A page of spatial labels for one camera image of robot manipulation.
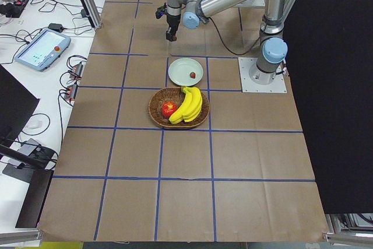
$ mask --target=black wall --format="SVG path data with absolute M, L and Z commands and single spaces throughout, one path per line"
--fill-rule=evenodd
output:
M 284 39 L 325 213 L 373 213 L 373 0 L 297 0 Z

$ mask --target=banana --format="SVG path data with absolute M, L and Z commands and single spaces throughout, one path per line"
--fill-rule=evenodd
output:
M 184 101 L 181 103 L 179 108 L 169 117 L 169 121 L 172 124 L 178 124 L 183 120 L 182 113 L 189 108 L 192 103 L 193 95 L 191 92 L 186 91 Z
M 183 92 L 192 93 L 192 102 L 189 107 L 182 113 L 183 119 L 190 119 L 202 106 L 202 95 L 197 87 L 184 87 Z
M 197 118 L 202 111 L 202 97 L 200 98 L 200 102 L 197 106 L 197 110 L 195 111 L 194 115 L 189 116 L 188 118 L 184 118 L 184 122 L 191 122 L 194 121 L 195 118 Z

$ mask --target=tablet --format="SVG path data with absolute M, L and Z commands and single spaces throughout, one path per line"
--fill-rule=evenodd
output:
M 23 49 L 15 61 L 35 70 L 43 71 L 69 47 L 71 38 L 51 29 L 44 29 Z

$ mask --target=brown wicker basket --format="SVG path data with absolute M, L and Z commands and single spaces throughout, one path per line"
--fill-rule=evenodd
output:
M 178 124 L 172 124 L 168 118 L 162 115 L 162 105 L 171 101 L 174 102 L 178 107 L 184 101 L 185 94 L 182 92 L 180 87 L 165 87 L 154 94 L 149 102 L 149 114 L 154 122 L 164 128 L 175 128 L 175 129 L 190 129 L 195 128 L 205 121 L 210 112 L 210 103 L 207 97 L 202 94 L 202 110 L 197 118 L 192 122 L 180 122 Z

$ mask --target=computer monitor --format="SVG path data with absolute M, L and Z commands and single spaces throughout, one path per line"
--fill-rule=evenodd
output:
M 18 167 L 7 164 L 3 174 L 25 182 L 30 181 L 35 169 L 45 168 L 48 162 L 26 156 L 10 146 L 33 115 L 38 102 L 39 99 L 0 65 L 0 159 L 6 156 L 22 163 Z

